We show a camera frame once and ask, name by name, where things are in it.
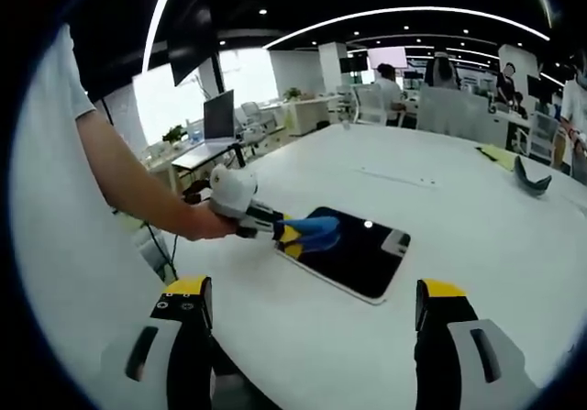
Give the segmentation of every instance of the white t-shirt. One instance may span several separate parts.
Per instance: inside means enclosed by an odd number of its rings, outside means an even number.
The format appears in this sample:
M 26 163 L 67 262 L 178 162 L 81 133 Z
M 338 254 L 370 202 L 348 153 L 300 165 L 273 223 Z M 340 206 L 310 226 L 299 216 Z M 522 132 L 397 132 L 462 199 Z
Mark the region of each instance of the white t-shirt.
M 83 152 L 75 119 L 94 107 L 72 49 L 63 28 L 21 109 L 10 220 L 32 312 L 58 360 L 96 399 L 103 349 L 149 317 L 163 284 L 116 222 Z
M 402 89 L 400 89 L 398 83 L 392 82 L 387 78 L 378 78 L 375 81 L 375 84 L 378 84 L 382 88 L 383 102 L 387 106 L 388 110 L 391 111 L 391 106 L 393 103 L 402 102 Z
M 587 91 L 580 87 L 576 80 L 565 84 L 560 114 L 568 119 L 575 129 L 587 133 Z

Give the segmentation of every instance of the laptop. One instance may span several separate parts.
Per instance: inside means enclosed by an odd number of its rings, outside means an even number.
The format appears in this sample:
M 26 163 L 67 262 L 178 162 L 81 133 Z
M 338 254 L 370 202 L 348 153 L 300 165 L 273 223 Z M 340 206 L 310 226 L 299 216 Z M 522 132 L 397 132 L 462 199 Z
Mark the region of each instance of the laptop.
M 234 103 L 232 90 L 204 103 L 204 142 L 173 161 L 174 166 L 194 170 L 237 142 Z

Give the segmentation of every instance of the ceiling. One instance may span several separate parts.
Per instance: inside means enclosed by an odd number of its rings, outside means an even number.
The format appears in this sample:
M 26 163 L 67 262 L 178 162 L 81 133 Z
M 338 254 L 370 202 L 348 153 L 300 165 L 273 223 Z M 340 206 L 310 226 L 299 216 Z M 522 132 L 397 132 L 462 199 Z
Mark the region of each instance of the ceiling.
M 192 0 L 169 0 L 158 28 L 151 67 L 167 62 L 165 40 L 174 16 Z M 267 45 L 293 31 L 336 17 L 398 6 L 465 8 L 514 20 L 552 37 L 551 42 L 512 25 L 485 17 L 449 12 L 401 12 L 352 18 L 308 31 L 271 50 L 311 50 L 330 41 L 353 49 L 390 45 L 436 46 L 497 55 L 502 44 L 521 44 L 545 63 L 555 78 L 566 75 L 564 64 L 573 50 L 576 27 L 569 0 L 549 0 L 550 23 L 540 0 L 209 0 L 212 20 L 222 49 Z M 72 36 L 82 80 L 93 89 L 101 72 L 117 86 L 140 72 L 152 11 L 157 0 L 83 0 L 72 12 Z M 427 55 L 430 50 L 409 50 Z M 491 59 L 471 53 L 467 60 Z

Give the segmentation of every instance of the oval table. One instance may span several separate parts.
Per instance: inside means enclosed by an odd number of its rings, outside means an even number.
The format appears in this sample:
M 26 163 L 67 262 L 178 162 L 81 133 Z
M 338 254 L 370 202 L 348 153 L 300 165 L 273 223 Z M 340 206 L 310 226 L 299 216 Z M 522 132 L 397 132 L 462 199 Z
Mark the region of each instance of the oval table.
M 587 188 L 553 174 L 536 199 L 475 143 L 392 127 L 335 125 L 252 163 L 258 198 L 292 216 L 330 206 L 412 236 L 381 305 L 230 237 L 178 243 L 182 276 L 213 279 L 214 334 L 284 410 L 415 408 L 415 286 L 457 284 L 524 352 L 545 386 L 585 324 Z

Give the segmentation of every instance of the person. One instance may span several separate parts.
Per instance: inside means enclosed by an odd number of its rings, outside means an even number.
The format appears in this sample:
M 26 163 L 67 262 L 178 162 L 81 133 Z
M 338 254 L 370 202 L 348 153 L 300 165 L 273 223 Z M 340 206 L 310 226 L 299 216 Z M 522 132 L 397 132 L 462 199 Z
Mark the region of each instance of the person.
M 514 78 L 515 66 L 513 63 L 506 63 L 504 70 L 497 76 L 497 96 L 495 101 L 512 105 L 514 103 L 515 83 Z
M 375 81 L 382 88 L 383 101 L 389 111 L 401 112 L 405 110 L 402 103 L 402 89 L 395 82 L 395 68 L 391 64 L 382 63 L 377 67 L 380 78 Z
M 434 59 L 426 66 L 425 83 L 430 87 L 460 89 L 460 78 L 449 55 L 443 48 L 436 48 Z
M 563 89 L 560 123 L 573 146 L 570 175 L 587 185 L 587 53 L 584 50 L 577 53 L 573 64 L 575 78 Z
M 526 109 L 522 106 L 522 102 L 524 101 L 524 96 L 522 95 L 522 93 L 516 91 L 514 93 L 514 99 L 515 99 L 514 110 L 518 114 L 520 114 L 520 116 L 523 119 L 528 119 L 528 113 L 527 113 Z
M 236 225 L 149 175 L 79 78 L 69 28 L 39 62 L 17 122 L 9 178 L 15 261 L 53 353 L 97 399 L 105 347 L 150 316 L 164 288 L 112 208 L 189 240 Z

